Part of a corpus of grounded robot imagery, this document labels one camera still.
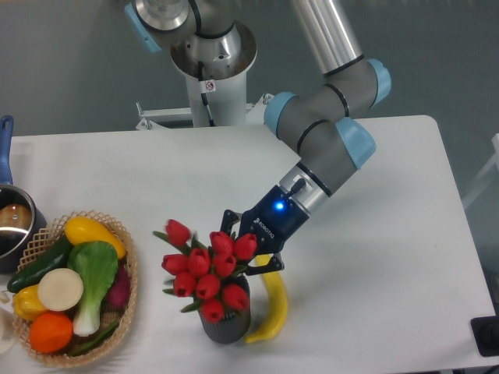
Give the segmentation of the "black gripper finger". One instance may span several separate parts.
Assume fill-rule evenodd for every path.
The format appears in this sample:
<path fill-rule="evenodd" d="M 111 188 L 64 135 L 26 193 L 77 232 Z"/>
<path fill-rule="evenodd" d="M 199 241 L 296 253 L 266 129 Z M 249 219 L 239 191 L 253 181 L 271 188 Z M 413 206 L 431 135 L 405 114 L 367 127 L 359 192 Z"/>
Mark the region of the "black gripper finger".
<path fill-rule="evenodd" d="M 255 257 L 254 262 L 255 266 L 248 266 L 246 268 L 246 275 L 273 273 L 281 271 L 285 268 L 280 254 L 274 254 L 273 256 L 268 254 L 258 255 Z"/>
<path fill-rule="evenodd" d="M 231 238 L 238 238 L 239 232 L 234 231 L 233 227 L 242 219 L 242 214 L 230 209 L 227 209 L 222 214 L 220 231 L 229 235 Z"/>

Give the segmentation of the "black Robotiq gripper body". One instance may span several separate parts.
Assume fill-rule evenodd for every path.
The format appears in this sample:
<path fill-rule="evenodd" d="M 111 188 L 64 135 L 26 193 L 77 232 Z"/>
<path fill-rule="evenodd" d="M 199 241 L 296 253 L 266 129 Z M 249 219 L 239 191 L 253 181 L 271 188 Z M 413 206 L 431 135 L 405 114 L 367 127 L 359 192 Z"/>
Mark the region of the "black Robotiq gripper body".
<path fill-rule="evenodd" d="M 292 196 L 295 190 L 285 192 L 274 186 L 251 210 L 242 214 L 238 237 L 255 234 L 256 255 L 279 253 L 285 242 L 308 220 L 307 213 Z"/>

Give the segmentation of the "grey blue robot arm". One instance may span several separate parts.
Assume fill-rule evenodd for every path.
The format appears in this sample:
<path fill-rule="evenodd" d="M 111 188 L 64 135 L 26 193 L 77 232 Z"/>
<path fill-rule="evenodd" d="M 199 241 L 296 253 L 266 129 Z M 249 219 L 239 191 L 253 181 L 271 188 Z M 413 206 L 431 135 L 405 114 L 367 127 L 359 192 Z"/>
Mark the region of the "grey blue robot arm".
<path fill-rule="evenodd" d="M 226 210 L 221 229 L 234 225 L 257 237 L 259 266 L 248 276 L 282 270 L 285 242 L 373 155 L 372 136 L 355 120 L 390 92 L 384 65 L 367 59 L 337 1 L 294 1 L 292 8 L 324 77 L 308 97 L 283 92 L 264 111 L 264 124 L 300 158 L 251 210 Z M 168 51 L 184 75 L 196 127 L 241 125 L 246 74 L 257 56 L 252 32 L 235 19 L 229 1 L 131 1 L 125 12 L 150 52 Z"/>

